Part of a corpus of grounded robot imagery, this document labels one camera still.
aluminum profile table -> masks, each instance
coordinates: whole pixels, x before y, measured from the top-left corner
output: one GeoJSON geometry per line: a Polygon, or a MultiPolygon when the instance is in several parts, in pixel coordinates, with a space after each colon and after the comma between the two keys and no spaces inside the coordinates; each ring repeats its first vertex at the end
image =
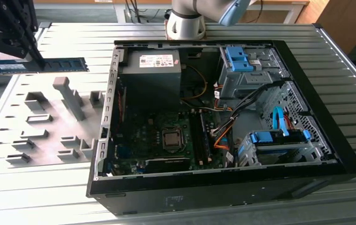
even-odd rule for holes
{"type": "MultiPolygon", "coordinates": [[[[45,58],[85,57],[90,88],[104,90],[114,40],[164,39],[164,25],[53,23],[37,33],[45,58]]],[[[356,68],[323,29],[312,25],[208,25],[209,39],[285,40],[356,151],[356,68]]],[[[0,114],[24,75],[14,75],[0,114]]],[[[46,74],[34,75],[37,82],[46,74]]],[[[89,162],[0,168],[0,222],[8,224],[356,225],[356,178],[299,200],[116,218],[85,197],[89,162]]]]}

desk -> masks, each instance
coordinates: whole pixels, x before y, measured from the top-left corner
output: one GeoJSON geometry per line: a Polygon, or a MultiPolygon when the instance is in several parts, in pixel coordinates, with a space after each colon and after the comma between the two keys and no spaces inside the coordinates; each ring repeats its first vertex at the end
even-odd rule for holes
{"type": "MultiPolygon", "coordinates": [[[[44,57],[85,57],[90,71],[12,77],[0,99],[0,128],[8,126],[10,130],[0,130],[0,142],[6,134],[20,132],[20,124],[25,123],[21,120],[13,125],[6,123],[13,118],[5,118],[24,109],[20,95],[24,91],[52,89],[50,76],[68,76],[70,88],[77,89],[81,97],[89,90],[105,90],[113,41],[161,40],[164,35],[160,23],[53,23],[50,27],[42,27],[37,38],[44,57]]],[[[233,27],[208,24],[209,39],[247,37],[287,41],[356,151],[356,68],[324,30],[293,24],[240,24],[233,27]]],[[[90,130],[98,131],[98,122],[90,130]]],[[[116,218],[94,199],[85,197],[88,161],[12,168],[2,158],[13,153],[8,150],[8,144],[0,147],[0,224],[356,224],[356,178],[297,200],[116,218]]],[[[57,149],[49,145],[37,151],[57,149]]]]}
{"type": "MultiPolygon", "coordinates": [[[[309,0],[264,0],[263,10],[288,11],[284,23],[295,23],[301,12],[303,6],[308,5],[309,0]]],[[[168,9],[170,0],[138,0],[138,9],[168,9]]],[[[36,9],[52,8],[114,8],[118,23],[126,23],[125,19],[125,0],[113,0],[113,3],[97,3],[93,0],[34,0],[36,9]]],[[[248,10],[260,10],[260,1],[248,7],[248,10]]]]}

white label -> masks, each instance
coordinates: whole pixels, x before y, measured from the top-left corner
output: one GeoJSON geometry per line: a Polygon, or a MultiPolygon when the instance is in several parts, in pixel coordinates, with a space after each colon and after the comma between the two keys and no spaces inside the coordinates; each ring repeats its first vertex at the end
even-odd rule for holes
{"type": "Polygon", "coordinates": [[[2,64],[0,69],[25,69],[25,66],[22,64],[2,64]]]}
{"type": "Polygon", "coordinates": [[[248,62],[249,62],[251,64],[253,64],[253,65],[256,65],[256,64],[261,65],[260,60],[249,60],[248,62]]]}
{"type": "Polygon", "coordinates": [[[229,162],[233,162],[233,155],[229,153],[229,152],[227,152],[227,159],[229,160],[229,162]]]}
{"type": "Polygon", "coordinates": [[[305,1],[293,1],[292,4],[293,5],[305,5],[307,2],[305,1]]]}
{"type": "Polygon", "coordinates": [[[172,55],[142,55],[138,59],[138,67],[173,67],[172,55]]]}

blue plastic latch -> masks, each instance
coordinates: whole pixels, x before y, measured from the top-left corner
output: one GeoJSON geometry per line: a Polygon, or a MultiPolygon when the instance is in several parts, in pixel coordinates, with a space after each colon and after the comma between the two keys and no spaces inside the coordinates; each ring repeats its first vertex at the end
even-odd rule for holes
{"type": "Polygon", "coordinates": [[[239,152],[237,152],[237,155],[240,155],[240,153],[243,152],[244,149],[245,149],[245,146],[243,145],[239,152]]]}
{"type": "Polygon", "coordinates": [[[311,140],[311,134],[309,134],[308,130],[303,131],[303,135],[304,135],[305,139],[309,141],[311,140]]]}
{"type": "Polygon", "coordinates": [[[243,47],[227,47],[227,58],[232,64],[233,72],[252,72],[253,67],[247,61],[247,54],[243,47]]]}
{"type": "Polygon", "coordinates": [[[255,134],[251,134],[252,143],[257,143],[257,138],[255,134]]]}
{"type": "Polygon", "coordinates": [[[272,136],[268,131],[255,133],[259,143],[272,142],[272,136]]]}

power supply label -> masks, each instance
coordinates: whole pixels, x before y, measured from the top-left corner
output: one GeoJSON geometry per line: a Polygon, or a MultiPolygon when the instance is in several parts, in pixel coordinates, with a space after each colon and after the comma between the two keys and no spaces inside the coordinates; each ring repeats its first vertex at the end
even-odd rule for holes
{"type": "Polygon", "coordinates": [[[141,55],[138,61],[140,68],[173,67],[172,55],[141,55]]]}

